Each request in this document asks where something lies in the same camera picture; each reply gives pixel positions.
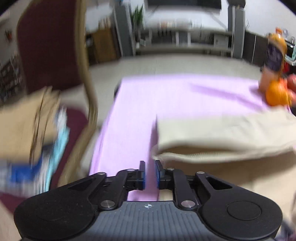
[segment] maroon chair backrest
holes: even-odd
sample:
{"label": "maroon chair backrest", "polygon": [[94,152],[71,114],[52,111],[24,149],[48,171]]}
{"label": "maroon chair backrest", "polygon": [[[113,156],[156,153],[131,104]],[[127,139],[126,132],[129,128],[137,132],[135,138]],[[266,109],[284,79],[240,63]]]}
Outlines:
{"label": "maroon chair backrest", "polygon": [[33,0],[20,17],[17,41],[28,93],[82,83],[75,49],[76,0]]}

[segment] tall gray speaker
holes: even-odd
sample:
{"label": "tall gray speaker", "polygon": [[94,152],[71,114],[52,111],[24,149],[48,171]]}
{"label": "tall gray speaker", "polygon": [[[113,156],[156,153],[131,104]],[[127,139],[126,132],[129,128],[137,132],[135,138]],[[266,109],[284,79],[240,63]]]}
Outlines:
{"label": "tall gray speaker", "polygon": [[129,6],[118,4],[114,5],[113,16],[121,56],[133,56],[135,54],[135,47],[133,43],[131,15]]}
{"label": "tall gray speaker", "polygon": [[244,50],[245,11],[244,8],[228,7],[228,31],[233,33],[232,51],[234,58],[242,58]]}

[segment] pink table surface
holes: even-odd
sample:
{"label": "pink table surface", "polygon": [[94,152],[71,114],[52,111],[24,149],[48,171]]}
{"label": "pink table surface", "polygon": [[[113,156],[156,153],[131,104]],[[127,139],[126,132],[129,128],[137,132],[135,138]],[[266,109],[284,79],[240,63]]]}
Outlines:
{"label": "pink table surface", "polygon": [[131,201],[156,201],[155,163],[150,149],[157,144],[156,119],[246,114],[266,109],[258,82],[193,74],[124,78],[104,122],[90,174],[139,168],[146,162],[146,188],[129,193]]}

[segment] chair seat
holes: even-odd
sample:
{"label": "chair seat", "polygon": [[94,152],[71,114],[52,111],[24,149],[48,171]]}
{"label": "chair seat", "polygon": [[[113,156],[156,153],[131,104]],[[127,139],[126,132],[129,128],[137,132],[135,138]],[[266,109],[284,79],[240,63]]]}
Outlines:
{"label": "chair seat", "polygon": [[[58,168],[52,176],[49,187],[50,190],[57,187],[59,178],[64,170],[65,164],[72,152],[76,140],[79,138],[82,130],[87,125],[87,123],[87,118],[82,111],[67,107],[67,127],[70,128],[69,141],[66,145],[63,157],[58,165]],[[2,201],[3,205],[6,206],[6,208],[12,213],[23,200],[25,200],[25,198],[0,193],[0,201]]]}

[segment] green plant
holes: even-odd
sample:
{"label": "green plant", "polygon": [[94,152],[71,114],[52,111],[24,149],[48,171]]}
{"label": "green plant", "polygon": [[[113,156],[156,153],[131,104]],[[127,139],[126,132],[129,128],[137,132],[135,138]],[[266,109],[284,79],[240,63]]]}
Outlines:
{"label": "green plant", "polygon": [[142,5],[140,9],[139,6],[137,6],[131,14],[131,22],[134,26],[141,26],[143,24],[143,6],[144,5]]}

